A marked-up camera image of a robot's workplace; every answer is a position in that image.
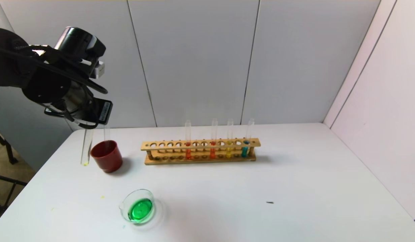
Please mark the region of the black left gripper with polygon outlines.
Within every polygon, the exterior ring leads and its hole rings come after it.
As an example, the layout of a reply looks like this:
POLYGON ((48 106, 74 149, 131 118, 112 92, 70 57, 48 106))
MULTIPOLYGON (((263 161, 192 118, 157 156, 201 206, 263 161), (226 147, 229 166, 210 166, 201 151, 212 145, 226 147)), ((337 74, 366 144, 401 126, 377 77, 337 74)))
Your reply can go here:
POLYGON ((95 98, 87 87, 72 81, 60 100, 45 107, 44 114, 63 118, 81 128, 97 128, 108 124, 112 108, 112 101, 95 98))

